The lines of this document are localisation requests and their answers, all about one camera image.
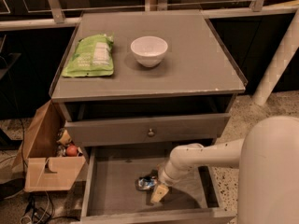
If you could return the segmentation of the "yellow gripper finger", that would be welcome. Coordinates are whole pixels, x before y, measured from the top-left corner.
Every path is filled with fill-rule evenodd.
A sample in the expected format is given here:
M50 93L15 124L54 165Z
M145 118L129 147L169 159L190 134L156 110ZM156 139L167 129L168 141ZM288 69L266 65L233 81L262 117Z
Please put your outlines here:
M151 194L150 202L158 203L168 193L168 191L168 186L165 184L158 184Z

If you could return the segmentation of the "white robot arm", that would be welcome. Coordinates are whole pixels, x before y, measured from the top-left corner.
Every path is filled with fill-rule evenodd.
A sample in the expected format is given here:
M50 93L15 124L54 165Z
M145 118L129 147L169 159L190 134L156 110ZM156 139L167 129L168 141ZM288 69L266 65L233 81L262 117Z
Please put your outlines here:
M264 119L232 142L175 147L158 180L171 187L199 166L239 170L237 224L299 224L299 118Z

